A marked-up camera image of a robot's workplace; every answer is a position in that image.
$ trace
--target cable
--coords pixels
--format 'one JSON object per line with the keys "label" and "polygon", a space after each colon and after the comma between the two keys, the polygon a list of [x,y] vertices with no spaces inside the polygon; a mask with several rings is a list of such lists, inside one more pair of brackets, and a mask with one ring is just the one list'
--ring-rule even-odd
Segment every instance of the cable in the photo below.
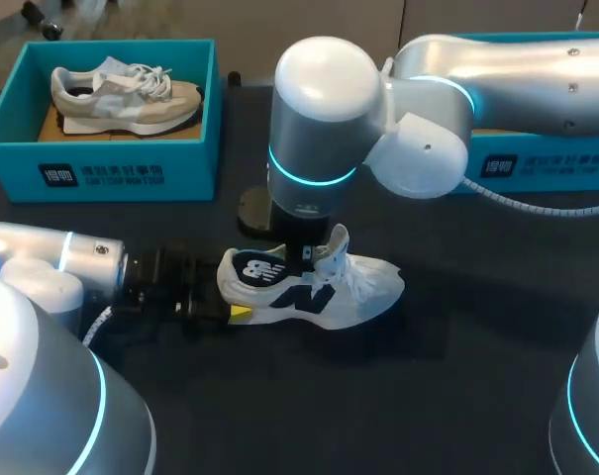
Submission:
{"label": "cable", "polygon": [[90,326],[90,328],[88,329],[88,333],[85,334],[85,337],[83,338],[82,342],[85,347],[90,346],[90,343],[94,338],[94,335],[97,334],[101,326],[105,324],[110,319],[110,317],[112,317],[112,307],[106,307],[106,309],[103,312],[101,312],[101,315],[99,315],[97,320],[95,320],[94,323]]}
{"label": "cable", "polygon": [[509,206],[510,208],[514,208],[519,211],[524,211],[526,213],[532,213],[535,215],[557,216],[560,218],[586,218],[588,216],[599,215],[599,206],[592,206],[591,208],[579,208],[576,210],[545,208],[543,206],[528,205],[526,203],[522,203],[521,201],[511,200],[510,198],[501,196],[487,188],[484,188],[481,185],[478,185],[477,183],[469,180],[466,177],[464,177],[461,182],[463,185],[479,193],[480,195],[485,196],[486,198],[496,201],[497,203],[501,203],[502,205]]}
{"label": "cable", "polygon": [[583,6],[580,8],[580,12],[578,12],[578,18],[576,19],[576,26],[574,27],[574,31],[577,32],[580,28],[580,24],[583,21],[583,13],[585,13],[585,9],[587,8],[588,0],[583,2]]}

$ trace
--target shoelace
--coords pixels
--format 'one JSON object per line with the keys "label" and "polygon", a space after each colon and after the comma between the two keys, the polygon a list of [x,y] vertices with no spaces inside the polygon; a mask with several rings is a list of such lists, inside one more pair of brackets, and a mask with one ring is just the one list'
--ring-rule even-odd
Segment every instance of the shoelace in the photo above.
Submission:
{"label": "shoelace", "polygon": [[366,302],[374,291],[375,282],[373,279],[358,270],[348,255],[335,272],[328,275],[324,275],[323,272],[315,272],[314,276],[312,285],[314,290],[320,290],[327,284],[345,281],[351,290],[352,296],[361,303]]}
{"label": "shoelace", "polygon": [[145,64],[130,64],[130,70],[135,72],[134,80],[138,84],[126,89],[126,92],[139,91],[152,99],[168,99],[171,97],[171,78],[167,72],[159,67],[150,67]]}

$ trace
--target white sneaker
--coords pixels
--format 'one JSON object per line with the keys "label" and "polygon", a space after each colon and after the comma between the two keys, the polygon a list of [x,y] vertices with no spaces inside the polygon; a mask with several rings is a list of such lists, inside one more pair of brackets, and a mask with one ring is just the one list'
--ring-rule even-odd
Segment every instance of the white sneaker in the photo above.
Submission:
{"label": "white sneaker", "polygon": [[[108,57],[88,72],[52,72],[50,92],[63,114],[66,134],[129,131],[139,136],[168,132],[185,123],[202,103],[199,88],[172,81],[169,69],[127,65]],[[73,90],[87,94],[73,95]]]}
{"label": "white sneaker", "polygon": [[330,242],[313,251],[314,272],[288,275],[285,246],[270,251],[229,249],[218,286],[231,305],[253,309],[248,324],[302,319],[327,330],[371,320],[389,310],[405,283],[400,270],[380,259],[347,254],[349,233],[336,225]]}

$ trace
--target beige sneaker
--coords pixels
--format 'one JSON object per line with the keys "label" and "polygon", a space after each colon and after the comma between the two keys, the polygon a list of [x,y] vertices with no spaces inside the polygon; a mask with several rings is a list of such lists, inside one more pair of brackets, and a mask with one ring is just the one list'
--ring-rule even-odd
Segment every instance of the beige sneaker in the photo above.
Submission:
{"label": "beige sneaker", "polygon": [[196,113],[202,95],[195,84],[172,81],[168,72],[143,64],[126,65],[111,57],[93,71],[56,68],[50,92],[64,115],[63,131],[129,131],[152,136],[175,129]]}

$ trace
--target teal shoe box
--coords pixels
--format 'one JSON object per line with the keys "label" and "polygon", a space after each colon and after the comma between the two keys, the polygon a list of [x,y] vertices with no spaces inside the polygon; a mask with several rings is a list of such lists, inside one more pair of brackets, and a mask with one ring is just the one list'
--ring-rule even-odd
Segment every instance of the teal shoe box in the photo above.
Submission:
{"label": "teal shoe box", "polygon": [[[597,32],[458,36],[497,43],[599,39]],[[599,190],[599,139],[475,131],[466,177],[497,193]],[[461,185],[453,193],[474,192]]]}
{"label": "teal shoe box", "polygon": [[[38,142],[52,71],[89,71],[107,56],[171,68],[171,79],[202,87],[200,139]],[[0,96],[0,182],[15,203],[212,200],[221,118],[211,40],[29,43]]]}

